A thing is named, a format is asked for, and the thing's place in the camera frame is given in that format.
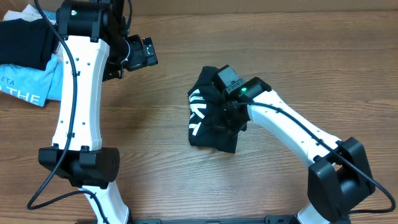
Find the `dark teal t-shirt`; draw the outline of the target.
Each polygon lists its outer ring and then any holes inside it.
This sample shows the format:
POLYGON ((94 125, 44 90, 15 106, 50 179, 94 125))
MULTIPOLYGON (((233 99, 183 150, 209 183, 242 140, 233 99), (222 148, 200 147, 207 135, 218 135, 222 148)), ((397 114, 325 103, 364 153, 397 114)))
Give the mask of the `dark teal t-shirt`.
POLYGON ((234 154, 238 134, 232 136, 224 123, 224 105, 230 98, 224 89, 239 77, 228 65, 222 68, 204 66, 188 91, 190 118, 188 140, 191 146, 215 148, 234 154))

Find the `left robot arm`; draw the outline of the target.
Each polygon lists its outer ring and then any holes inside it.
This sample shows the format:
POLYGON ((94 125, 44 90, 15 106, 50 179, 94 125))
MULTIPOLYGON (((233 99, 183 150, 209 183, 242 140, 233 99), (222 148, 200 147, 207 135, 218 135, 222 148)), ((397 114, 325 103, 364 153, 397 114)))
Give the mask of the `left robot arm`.
POLYGON ((133 221, 116 183, 119 151, 103 146, 102 85, 157 64, 152 40, 129 35, 125 6, 131 2, 64 1, 53 29, 63 49, 62 97, 52 143, 39 150, 38 160, 87 198, 97 223, 133 221))

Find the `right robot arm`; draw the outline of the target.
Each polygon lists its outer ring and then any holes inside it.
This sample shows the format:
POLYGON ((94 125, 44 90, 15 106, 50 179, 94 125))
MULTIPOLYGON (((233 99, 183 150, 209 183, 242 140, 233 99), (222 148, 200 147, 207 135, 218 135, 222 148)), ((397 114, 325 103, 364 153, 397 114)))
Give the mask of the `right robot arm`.
POLYGON ((228 65, 212 82, 226 99, 226 122, 244 126, 251 120, 285 144, 308 170, 310 203, 290 223, 350 223, 353 209, 375 191, 364 146, 355 138, 342 141, 299 115, 258 77, 238 77, 228 65))

